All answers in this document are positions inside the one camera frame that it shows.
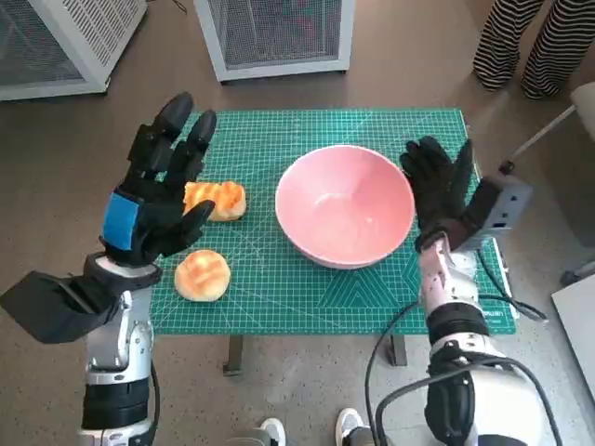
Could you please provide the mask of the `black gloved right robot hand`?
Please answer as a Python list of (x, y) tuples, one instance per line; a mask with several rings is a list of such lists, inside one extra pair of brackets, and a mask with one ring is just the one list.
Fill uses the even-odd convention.
[(411, 140), (400, 163), (415, 200), (416, 250), (422, 252), (442, 238), (451, 250), (461, 247), (476, 230), (466, 216), (465, 202), (473, 167), (472, 142), (468, 139), (451, 160), (437, 139)]

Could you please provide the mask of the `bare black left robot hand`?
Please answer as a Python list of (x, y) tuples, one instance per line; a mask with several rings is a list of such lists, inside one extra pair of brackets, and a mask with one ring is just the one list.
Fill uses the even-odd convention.
[(187, 211), (185, 186), (204, 168), (217, 116), (207, 110), (178, 140), (193, 109), (192, 95), (177, 94), (149, 125), (141, 125), (127, 155), (129, 167), (108, 201), (99, 237), (111, 261), (131, 268), (150, 265), (194, 244), (215, 208), (203, 199)]

